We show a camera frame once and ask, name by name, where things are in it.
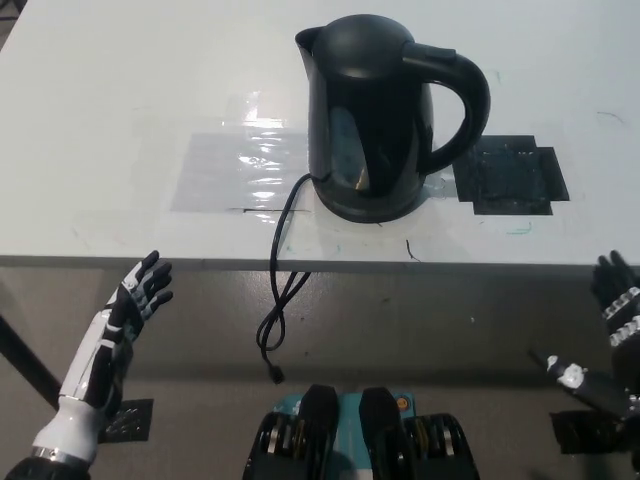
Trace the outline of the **white and black left hand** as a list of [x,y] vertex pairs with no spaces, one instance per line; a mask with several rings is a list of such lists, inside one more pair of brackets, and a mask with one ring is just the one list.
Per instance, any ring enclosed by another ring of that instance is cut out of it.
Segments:
[[61,398],[83,402],[108,418],[119,410],[133,344],[159,307],[173,298],[171,270],[154,250],[129,271],[89,324]]

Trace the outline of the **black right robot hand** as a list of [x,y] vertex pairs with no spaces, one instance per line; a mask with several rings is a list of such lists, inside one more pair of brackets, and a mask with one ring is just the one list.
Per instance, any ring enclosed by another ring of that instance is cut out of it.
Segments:
[[611,349],[610,375],[552,353],[529,352],[536,365],[581,403],[619,421],[639,415],[639,275],[613,250],[598,257],[591,293]]

